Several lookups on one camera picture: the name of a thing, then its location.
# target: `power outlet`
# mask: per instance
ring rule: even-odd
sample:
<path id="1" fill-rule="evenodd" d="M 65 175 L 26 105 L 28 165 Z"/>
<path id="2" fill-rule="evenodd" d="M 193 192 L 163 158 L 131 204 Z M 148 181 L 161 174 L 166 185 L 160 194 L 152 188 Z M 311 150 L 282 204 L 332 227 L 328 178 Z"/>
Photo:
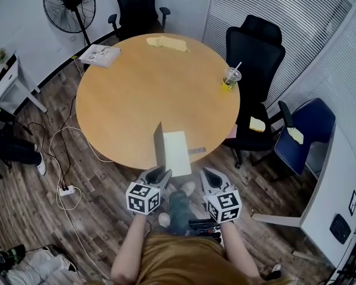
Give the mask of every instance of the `power outlet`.
<path id="1" fill-rule="evenodd" d="M 58 193 L 60 196 L 65 197 L 66 195 L 73 194 L 75 192 L 74 186 L 68 186 L 68 190 L 63 190 L 61 187 L 58 187 Z"/>

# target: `white cable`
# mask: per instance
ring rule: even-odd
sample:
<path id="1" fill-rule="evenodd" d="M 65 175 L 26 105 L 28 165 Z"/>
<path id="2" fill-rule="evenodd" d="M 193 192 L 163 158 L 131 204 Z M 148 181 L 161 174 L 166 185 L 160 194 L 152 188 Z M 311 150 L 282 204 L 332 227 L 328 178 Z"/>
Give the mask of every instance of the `white cable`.
<path id="1" fill-rule="evenodd" d="M 82 74 L 81 70 L 79 69 L 77 61 L 75 59 L 74 59 L 74 62 L 75 62 L 75 65 L 77 66 L 79 73 L 81 74 L 81 78 L 83 78 L 83 74 Z"/>
<path id="2" fill-rule="evenodd" d="M 102 270 L 95 264 L 95 262 L 94 262 L 94 261 L 90 258 L 90 256 L 88 255 L 88 253 L 87 253 L 87 251 L 85 250 L 85 248 L 84 248 L 84 246 L 83 246 L 83 243 L 82 243 L 82 241 L 81 241 L 81 239 L 80 239 L 80 237 L 79 237 L 79 235 L 78 235 L 78 232 L 77 232 L 77 230 L 75 229 L 74 224 L 72 223 L 72 220 L 71 220 L 70 216 L 67 214 L 67 210 L 73 210 L 73 209 L 75 209 L 75 208 L 78 206 L 78 204 L 80 203 L 80 201 L 82 200 L 82 190 L 80 190 L 80 189 L 79 189 L 78 187 L 76 187 L 76 186 L 73 186 L 75 189 L 78 189 L 78 190 L 80 191 L 80 198 L 79 198 L 79 201 L 77 202 L 77 204 L 76 204 L 73 208 L 65 208 L 65 205 L 64 205 L 63 202 L 62 202 L 61 196 L 60 196 L 59 193 L 58 193 L 59 183 L 61 182 L 62 168 L 61 168 L 61 165 L 59 164 L 58 160 L 56 159 L 56 157 L 52 154 L 52 152 L 51 152 L 51 146 L 52 146 L 52 142 L 53 142 L 54 136 L 55 136 L 58 132 L 61 132 L 62 130 L 68 129 L 68 128 L 70 128 L 70 129 L 75 129 L 75 130 L 78 130 L 78 131 L 81 131 L 81 132 L 82 132 L 82 130 L 80 130 L 80 129 L 78 129 L 78 128 L 74 128 L 74 127 L 72 127 L 72 126 L 66 126 L 66 127 L 62 128 L 61 130 L 58 130 L 57 132 L 54 133 L 52 139 L 50 140 L 50 144 L 49 144 L 49 154 L 55 159 L 55 161 L 57 162 L 58 167 L 59 167 L 59 178 L 58 178 L 58 183 L 57 183 L 57 188 L 56 188 L 56 203 L 57 203 L 58 207 L 61 208 L 61 209 L 63 209 L 63 211 L 65 212 L 66 217 L 67 217 L 68 221 L 70 222 L 70 225 L 71 225 L 71 227 L 73 228 L 73 230 L 74 230 L 74 232 L 75 232 L 75 235 L 77 236 L 78 241 L 79 241 L 79 243 L 80 243 L 80 245 L 81 245 L 81 247 L 82 247 L 84 253 L 86 254 L 87 258 L 93 263 L 93 265 L 96 267 L 96 269 L 98 269 L 98 271 L 99 271 L 107 280 L 109 280 L 108 276 L 107 276 L 104 272 L 102 272 Z M 107 163 L 108 163 L 108 162 L 112 162 L 112 161 L 104 161 L 104 160 L 101 160 L 101 159 L 96 155 L 94 149 L 92 148 L 92 146 L 90 145 L 89 142 L 88 142 L 88 145 L 90 146 L 91 150 L 94 152 L 95 156 L 96 156 L 100 161 L 102 161 L 102 162 L 107 162 Z"/>
<path id="3" fill-rule="evenodd" d="M 101 158 L 99 158 L 99 156 L 96 154 L 96 152 L 95 152 L 94 149 L 92 148 L 92 146 L 91 146 L 90 142 L 88 141 L 87 137 L 84 135 L 83 131 L 80 130 L 80 129 L 78 129 L 78 128 L 74 128 L 73 126 L 65 126 L 63 129 L 58 130 L 58 131 L 56 131 L 56 132 L 54 133 L 52 139 L 50 140 L 49 152 L 50 152 L 50 147 L 51 147 L 51 145 L 52 145 L 54 136 L 55 136 L 58 132 L 61 132 L 61 131 L 64 130 L 64 129 L 74 129 L 74 130 L 77 130 L 77 131 L 81 132 L 81 133 L 83 134 L 85 140 L 87 140 L 88 145 L 90 146 L 91 150 L 93 151 L 93 153 L 95 154 L 95 156 L 96 156 L 97 159 L 99 159 L 99 160 L 100 160 L 101 162 L 103 162 L 103 163 L 113 163 L 113 160 L 102 160 Z"/>

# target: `white sneaker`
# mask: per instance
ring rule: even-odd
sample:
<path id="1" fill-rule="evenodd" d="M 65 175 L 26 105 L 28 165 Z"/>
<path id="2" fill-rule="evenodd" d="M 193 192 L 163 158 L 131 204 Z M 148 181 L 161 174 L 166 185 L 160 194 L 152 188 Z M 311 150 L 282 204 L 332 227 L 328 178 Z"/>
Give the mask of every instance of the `white sneaker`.
<path id="1" fill-rule="evenodd" d="M 37 169 L 38 169 L 38 172 L 40 172 L 41 175 L 45 175 L 45 173 L 46 173 L 46 165 L 45 165 L 45 161 L 43 160 L 42 153 L 40 153 L 40 155 L 41 155 L 41 162 L 37 166 Z"/>
<path id="2" fill-rule="evenodd" d="M 281 270 L 281 264 L 276 264 L 276 265 L 273 267 L 273 269 L 272 269 L 272 273 L 273 273 L 274 271 L 279 271 L 279 270 Z"/>
<path id="3" fill-rule="evenodd" d="M 168 228 L 170 225 L 170 216 L 167 213 L 160 213 L 158 216 L 158 223 L 160 226 Z"/>
<path id="4" fill-rule="evenodd" d="M 186 193 L 186 195 L 189 197 L 195 190 L 195 183 L 193 181 L 184 183 L 182 187 L 180 187 L 180 190 Z"/>

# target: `marker cube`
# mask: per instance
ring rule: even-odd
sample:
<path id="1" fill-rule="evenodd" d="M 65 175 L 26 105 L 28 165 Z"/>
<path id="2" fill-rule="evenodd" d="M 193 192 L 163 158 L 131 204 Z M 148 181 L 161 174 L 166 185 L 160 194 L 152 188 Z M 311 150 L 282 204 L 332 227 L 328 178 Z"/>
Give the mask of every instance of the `marker cube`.
<path id="1" fill-rule="evenodd" d="M 141 183 L 131 182 L 125 195 L 128 210 L 146 216 L 161 204 L 160 189 Z"/>
<path id="2" fill-rule="evenodd" d="M 237 219 L 243 206 L 238 190 L 211 195 L 206 203 L 207 211 L 218 224 Z"/>

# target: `straw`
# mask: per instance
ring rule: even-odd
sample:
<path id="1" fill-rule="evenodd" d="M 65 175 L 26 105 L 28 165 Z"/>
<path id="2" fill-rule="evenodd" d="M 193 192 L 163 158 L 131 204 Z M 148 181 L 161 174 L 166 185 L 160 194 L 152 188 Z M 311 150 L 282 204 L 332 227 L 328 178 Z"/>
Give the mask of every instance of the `straw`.
<path id="1" fill-rule="evenodd" d="M 228 82 L 229 79 L 231 79 L 231 77 L 233 76 L 233 74 L 235 74 L 235 72 L 237 71 L 237 69 L 239 68 L 240 65 L 241 65 L 241 61 L 240 61 L 239 64 L 237 65 L 236 69 L 233 70 L 232 74 L 228 76 L 227 80 L 225 81 L 225 84 Z"/>

